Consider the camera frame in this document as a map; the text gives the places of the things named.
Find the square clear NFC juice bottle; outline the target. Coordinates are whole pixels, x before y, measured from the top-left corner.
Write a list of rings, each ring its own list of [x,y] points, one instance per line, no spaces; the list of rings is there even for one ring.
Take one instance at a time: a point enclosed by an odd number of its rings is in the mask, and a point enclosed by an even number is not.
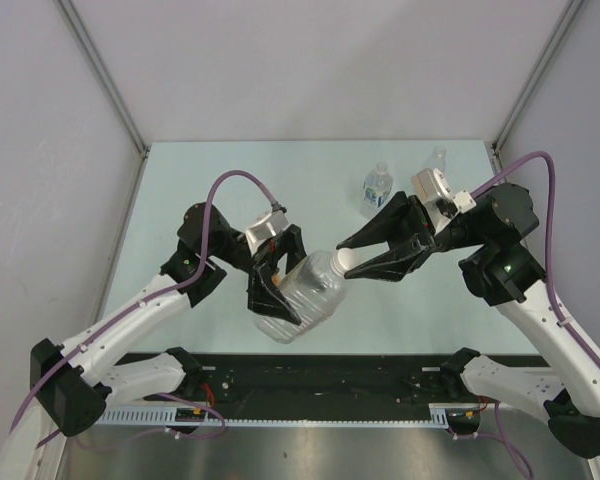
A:
[[[279,283],[301,324],[256,317],[254,324],[262,333],[278,343],[289,344],[325,322],[336,311],[346,296],[347,285],[345,275],[340,276],[331,266],[334,251],[314,251]]]

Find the clear blue-label Pocari bottle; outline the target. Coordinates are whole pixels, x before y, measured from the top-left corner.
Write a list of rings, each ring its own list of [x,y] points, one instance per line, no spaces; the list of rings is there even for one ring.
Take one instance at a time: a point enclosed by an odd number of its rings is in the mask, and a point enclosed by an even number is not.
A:
[[[360,194],[360,211],[365,218],[371,219],[384,207],[393,184],[394,177],[384,162],[377,163],[367,174]]]

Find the clear red-label water bottle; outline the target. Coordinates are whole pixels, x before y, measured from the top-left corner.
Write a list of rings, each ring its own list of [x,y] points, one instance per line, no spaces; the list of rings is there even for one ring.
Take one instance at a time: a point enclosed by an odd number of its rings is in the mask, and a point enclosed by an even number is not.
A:
[[[446,153],[447,150],[444,147],[436,146],[432,152],[426,158],[424,167],[431,170],[439,170],[442,173],[446,172]]]

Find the white NFC bottle cap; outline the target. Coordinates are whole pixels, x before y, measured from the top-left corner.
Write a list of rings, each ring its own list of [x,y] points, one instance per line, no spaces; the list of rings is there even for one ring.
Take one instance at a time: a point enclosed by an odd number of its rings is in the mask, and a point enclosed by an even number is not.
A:
[[[331,266],[340,276],[353,270],[362,263],[360,255],[353,249],[341,248],[334,251]]]

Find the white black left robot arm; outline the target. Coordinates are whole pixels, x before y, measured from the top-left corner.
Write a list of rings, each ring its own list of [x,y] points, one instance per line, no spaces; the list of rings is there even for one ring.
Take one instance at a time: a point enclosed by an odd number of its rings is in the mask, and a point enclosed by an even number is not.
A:
[[[59,432],[77,436],[118,404],[161,394],[187,400],[199,392],[202,366],[181,347],[145,361],[119,361],[164,321],[210,296],[227,275],[219,261],[247,274],[251,312],[299,324],[299,314],[274,282],[280,259],[292,269],[306,256],[301,229],[285,213],[277,207],[241,232],[215,206],[193,205],[177,231],[174,254],[134,298],[60,345],[48,339],[35,345],[31,390]]]

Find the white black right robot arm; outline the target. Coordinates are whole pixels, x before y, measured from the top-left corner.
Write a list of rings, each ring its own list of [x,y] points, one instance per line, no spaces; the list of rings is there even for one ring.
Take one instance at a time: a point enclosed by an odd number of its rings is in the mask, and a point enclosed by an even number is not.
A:
[[[600,349],[549,293],[548,269],[522,245],[538,225],[529,192],[511,183],[477,195],[399,192],[338,246],[387,244],[387,252],[346,276],[391,282],[434,253],[474,248],[459,263],[467,289],[511,321],[552,372],[535,376],[462,348],[441,367],[443,393],[453,401],[471,394],[501,401],[546,424],[571,453],[592,459],[600,456]]]

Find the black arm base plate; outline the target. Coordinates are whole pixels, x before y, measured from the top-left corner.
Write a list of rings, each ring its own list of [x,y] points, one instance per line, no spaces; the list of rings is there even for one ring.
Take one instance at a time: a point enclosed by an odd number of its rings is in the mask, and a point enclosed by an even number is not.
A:
[[[206,382],[216,398],[223,391],[246,394],[278,391],[305,394],[387,393],[415,400],[477,403],[490,398],[471,394],[458,380],[446,379],[446,355],[203,354]]]

